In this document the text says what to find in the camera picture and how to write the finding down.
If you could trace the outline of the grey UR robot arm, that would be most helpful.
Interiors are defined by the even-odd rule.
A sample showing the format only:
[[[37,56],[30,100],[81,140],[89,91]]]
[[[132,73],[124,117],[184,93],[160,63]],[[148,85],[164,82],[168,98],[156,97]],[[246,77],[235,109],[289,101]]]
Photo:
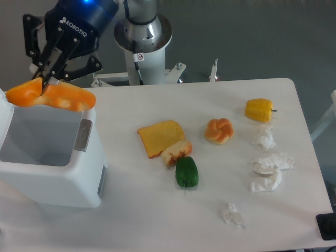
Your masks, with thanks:
[[[102,69],[93,55],[99,38],[120,9],[125,18],[146,25],[156,18],[156,1],[58,1],[43,18],[23,16],[26,55],[33,78],[42,89],[59,80],[70,81]]]

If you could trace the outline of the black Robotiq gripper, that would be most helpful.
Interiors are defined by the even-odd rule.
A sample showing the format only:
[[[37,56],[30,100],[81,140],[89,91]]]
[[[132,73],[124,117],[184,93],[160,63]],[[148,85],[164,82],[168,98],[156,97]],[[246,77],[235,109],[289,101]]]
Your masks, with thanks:
[[[48,44],[52,34],[58,27],[65,30],[56,45],[64,51],[76,38],[79,45],[70,58],[77,58],[96,51],[99,37],[119,10],[117,1],[58,1],[56,6],[43,17],[32,14],[23,15],[23,31],[25,52],[32,59],[29,70],[32,79],[43,76],[50,64],[52,47]],[[42,77],[42,91],[49,85],[57,85],[61,80],[71,81],[95,73],[102,69],[101,61],[89,56],[86,64],[75,70],[67,70],[67,61],[55,62],[52,68]]]

